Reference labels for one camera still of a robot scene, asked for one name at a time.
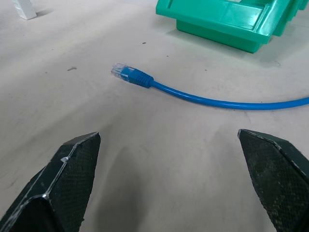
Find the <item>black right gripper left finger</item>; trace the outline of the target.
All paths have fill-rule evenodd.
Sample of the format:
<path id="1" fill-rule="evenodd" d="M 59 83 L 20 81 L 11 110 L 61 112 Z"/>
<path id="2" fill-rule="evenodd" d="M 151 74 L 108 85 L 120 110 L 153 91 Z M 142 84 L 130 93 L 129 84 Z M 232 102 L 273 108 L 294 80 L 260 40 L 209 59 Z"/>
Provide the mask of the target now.
<path id="1" fill-rule="evenodd" d="M 100 142 L 98 132 L 65 142 L 11 204 L 0 220 L 0 232 L 79 232 Z"/>

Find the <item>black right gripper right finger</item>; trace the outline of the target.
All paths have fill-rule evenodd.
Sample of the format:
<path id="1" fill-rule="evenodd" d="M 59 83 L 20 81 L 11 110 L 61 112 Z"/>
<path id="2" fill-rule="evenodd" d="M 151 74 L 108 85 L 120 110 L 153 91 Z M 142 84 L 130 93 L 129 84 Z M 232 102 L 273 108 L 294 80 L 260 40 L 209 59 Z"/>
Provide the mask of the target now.
<path id="1" fill-rule="evenodd" d="M 289 141 L 240 129 L 254 190 L 277 232 L 309 232 L 309 160 Z"/>

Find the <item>white box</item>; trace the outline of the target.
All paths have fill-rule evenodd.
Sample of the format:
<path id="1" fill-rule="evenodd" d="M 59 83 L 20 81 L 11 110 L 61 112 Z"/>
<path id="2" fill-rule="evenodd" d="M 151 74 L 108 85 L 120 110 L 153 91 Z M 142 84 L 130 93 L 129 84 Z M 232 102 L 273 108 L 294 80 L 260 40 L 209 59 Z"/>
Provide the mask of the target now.
<path id="1" fill-rule="evenodd" d="M 18 15 L 25 20 L 37 17 L 30 0 L 12 0 Z"/>

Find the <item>green plastic bin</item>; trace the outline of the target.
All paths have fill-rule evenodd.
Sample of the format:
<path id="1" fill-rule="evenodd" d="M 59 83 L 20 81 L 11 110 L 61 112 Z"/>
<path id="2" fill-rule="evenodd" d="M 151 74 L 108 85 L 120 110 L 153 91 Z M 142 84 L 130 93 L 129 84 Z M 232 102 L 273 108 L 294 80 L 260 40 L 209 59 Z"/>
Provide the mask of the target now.
<path id="1" fill-rule="evenodd" d="M 309 0 L 158 0 L 156 14 L 195 36 L 255 53 L 281 36 Z"/>

